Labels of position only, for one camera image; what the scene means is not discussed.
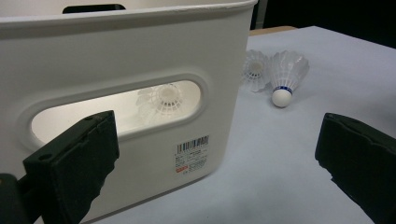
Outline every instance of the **shuttlecock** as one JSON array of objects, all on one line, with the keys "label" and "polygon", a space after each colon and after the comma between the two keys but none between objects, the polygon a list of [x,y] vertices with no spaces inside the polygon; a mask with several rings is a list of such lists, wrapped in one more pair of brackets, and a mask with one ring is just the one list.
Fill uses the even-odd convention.
[{"label": "shuttlecock", "polygon": [[192,111],[197,92],[189,81],[168,83],[140,90],[136,105],[145,124],[161,123]]},{"label": "shuttlecock", "polygon": [[278,107],[290,104],[291,96],[309,70],[308,60],[296,51],[283,51],[270,59],[272,101]]},{"label": "shuttlecock", "polygon": [[242,73],[242,90],[260,91],[269,83],[268,76],[268,57],[260,51],[251,49],[247,51]]}]

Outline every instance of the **blue band on shuttlecock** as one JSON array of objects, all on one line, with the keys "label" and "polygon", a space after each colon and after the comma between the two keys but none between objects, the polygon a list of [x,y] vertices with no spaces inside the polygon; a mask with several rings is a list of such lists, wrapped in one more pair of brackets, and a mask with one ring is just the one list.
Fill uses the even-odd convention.
[{"label": "blue band on shuttlecock", "polygon": [[290,92],[290,94],[293,94],[293,91],[292,91],[291,88],[289,88],[289,87],[278,86],[278,87],[276,87],[276,88],[273,90],[273,92],[274,92],[274,91],[277,91],[277,90],[285,90],[285,91]]}]

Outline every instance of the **white label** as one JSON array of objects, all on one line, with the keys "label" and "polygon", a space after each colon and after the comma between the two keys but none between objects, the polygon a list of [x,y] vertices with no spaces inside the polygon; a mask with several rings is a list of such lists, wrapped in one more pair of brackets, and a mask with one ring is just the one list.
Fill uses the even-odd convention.
[{"label": "white label", "polygon": [[209,150],[209,135],[177,145],[175,171],[186,175],[205,166]]}]

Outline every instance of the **white plastic bin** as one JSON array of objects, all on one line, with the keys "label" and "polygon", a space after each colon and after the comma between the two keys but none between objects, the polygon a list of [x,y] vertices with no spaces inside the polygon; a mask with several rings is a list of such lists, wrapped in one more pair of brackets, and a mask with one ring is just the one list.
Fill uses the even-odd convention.
[{"label": "white plastic bin", "polygon": [[[0,172],[22,177],[24,158],[105,109],[116,112],[120,158],[85,220],[214,171],[256,2],[1,1]],[[104,4],[125,10],[62,13]],[[173,101],[160,105],[180,105],[182,113],[161,117],[159,94]],[[196,163],[187,159],[192,151],[200,152]]]}]

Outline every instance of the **white tablecloth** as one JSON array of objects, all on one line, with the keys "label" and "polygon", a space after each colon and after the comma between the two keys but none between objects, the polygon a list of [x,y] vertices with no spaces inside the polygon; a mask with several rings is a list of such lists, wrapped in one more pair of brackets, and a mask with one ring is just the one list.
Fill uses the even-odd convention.
[{"label": "white tablecloth", "polygon": [[396,49],[318,27],[253,36],[247,49],[293,49],[309,60],[291,105],[274,107],[269,91],[240,91],[216,172],[95,224],[373,223],[314,155],[326,112],[396,137]]}]

